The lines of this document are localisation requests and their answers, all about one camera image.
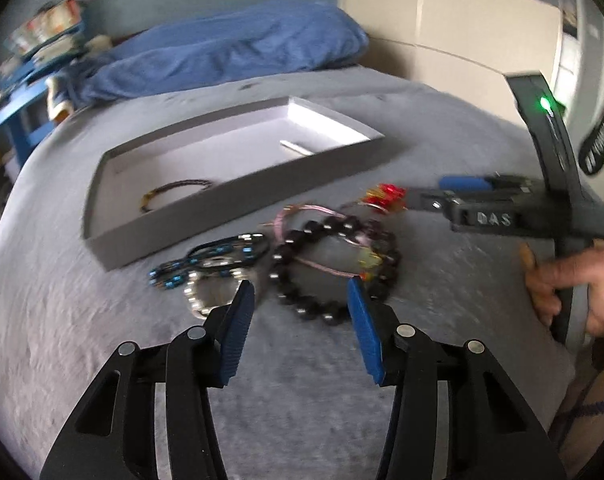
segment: pink cord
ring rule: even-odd
[[[327,215],[336,216],[337,218],[346,218],[346,215],[337,211],[333,211],[332,209],[322,207],[321,205],[302,204],[284,208],[282,209],[282,211],[277,213],[277,216],[273,221],[273,233],[275,235],[275,240],[277,240],[278,244],[284,243],[283,231],[285,218],[290,214],[297,213],[298,211],[319,211],[321,213],[326,213]],[[358,247],[367,247],[365,243],[351,242],[350,240],[348,241]],[[326,267],[316,262],[312,262],[311,260],[305,260],[304,258],[299,258],[297,256],[295,257],[295,260],[305,266],[321,270],[322,272],[326,272],[333,276],[338,276],[339,278],[354,278],[355,276],[359,276],[359,274],[353,274],[352,272],[343,272],[341,270],[332,269],[330,267]]]

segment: bed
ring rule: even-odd
[[[383,133],[387,162],[104,272],[80,239],[101,154],[212,110],[295,95]],[[119,343],[163,344],[196,323],[153,266],[205,240],[249,232],[288,203],[328,206],[379,182],[434,186],[442,174],[540,176],[528,132],[452,96],[362,67],[276,75],[118,102],[74,114],[27,161],[0,223],[0,439],[37,478],[64,420]],[[405,259],[389,304],[439,341],[483,340],[548,427],[574,373],[538,323],[510,238],[454,234],[444,218],[395,219]],[[549,244],[537,242],[540,254]],[[373,478],[393,391],[365,372],[349,324],[301,322],[271,292],[259,301],[238,374],[211,392],[229,478]],[[162,392],[157,408],[162,408]],[[170,478],[157,419],[158,470]]]

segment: green led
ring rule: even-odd
[[[548,113],[553,113],[553,110],[551,110],[551,101],[549,101],[546,97],[540,99],[540,106],[543,107]]]

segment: blue gripper pad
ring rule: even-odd
[[[237,373],[246,335],[253,319],[253,311],[255,311],[255,288],[251,282],[244,280],[233,298],[233,303],[229,309],[229,314],[233,317],[224,339],[220,341],[219,377],[224,386]]]
[[[347,302],[349,312],[359,341],[359,351],[362,353],[367,372],[373,376],[375,384],[384,380],[382,365],[382,343],[375,330],[375,325],[368,313],[368,298],[358,278],[349,280]]]
[[[490,191],[493,186],[481,176],[448,175],[439,180],[439,188],[451,191]]]

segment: box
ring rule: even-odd
[[[181,121],[106,152],[90,183],[82,236],[105,269],[380,162],[383,135],[299,98],[271,99]],[[286,140],[312,152],[282,146]],[[150,202],[152,189],[187,178]]]

